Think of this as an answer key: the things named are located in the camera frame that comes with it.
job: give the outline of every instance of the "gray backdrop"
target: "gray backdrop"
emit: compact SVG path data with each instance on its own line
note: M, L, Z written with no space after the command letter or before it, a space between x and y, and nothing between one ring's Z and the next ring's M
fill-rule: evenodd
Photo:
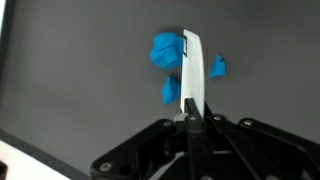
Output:
M320 1L20 0L2 84L4 131L88 173L93 160L160 118L168 75L153 37L189 29L206 72L207 102L237 122L253 117L320 143Z

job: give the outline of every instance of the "blue foam piece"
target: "blue foam piece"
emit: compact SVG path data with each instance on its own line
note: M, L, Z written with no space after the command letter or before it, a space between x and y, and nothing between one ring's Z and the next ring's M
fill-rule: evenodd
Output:
M182 65L183 38L175 33L161 33L153 39L151 60L159 67L171 69Z
M212 65L212 69L209 77L225 76L226 75L226 63L223 61L220 54L216 55L216 59Z
M163 103L169 104L177 100L180 96L180 93L180 84L169 76L162 88Z

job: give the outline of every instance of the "blue object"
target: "blue object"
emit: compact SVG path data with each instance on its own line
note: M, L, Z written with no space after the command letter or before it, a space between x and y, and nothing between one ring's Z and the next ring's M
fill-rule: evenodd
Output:
M182 65L183 38L175 33L161 33L153 39L150 52L152 61L159 67L171 69Z
M212 65L212 69L209 77L213 78L216 76L225 76L226 75L226 63L223 61L220 54L216 55L216 59Z
M180 93L180 84L169 76L162 88L163 103L168 104L177 100Z

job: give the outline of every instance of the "screw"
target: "screw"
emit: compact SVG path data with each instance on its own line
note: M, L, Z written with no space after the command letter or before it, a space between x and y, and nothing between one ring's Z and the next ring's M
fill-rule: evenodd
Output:
M216 120L216 121L220 121L221 120L221 116L214 116L213 119Z
M191 120L191 121L194 121L194 120L196 120L196 119L197 119L197 118L194 117L194 116L191 116L191 117L190 117L190 120Z
M213 180L210 176L203 176L201 180Z
M273 175L269 175L266 177L266 180L280 180L278 177L273 176Z
M110 169L112 168L112 164L109 162L103 163L100 166L100 171L101 172L108 172L110 171Z
M171 126L172 122L171 121L166 121L163 123L164 126Z
M251 126L252 123L253 123L253 122L252 122L251 120L245 120L245 121L244 121L244 124L247 125L247 126Z

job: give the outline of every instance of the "white surface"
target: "white surface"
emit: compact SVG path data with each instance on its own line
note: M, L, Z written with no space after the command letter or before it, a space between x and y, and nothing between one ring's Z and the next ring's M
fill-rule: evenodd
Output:
M200 38L198 35L184 30L185 41L182 62L182 83L181 83L181 104L180 108L184 113L184 100L193 98L201 117L204 116L204 67Z
M6 0L0 0L0 33L2 30L3 16L4 16L4 8L6 6Z
M2 141L0 141L0 161L8 166L6 180L69 179Z

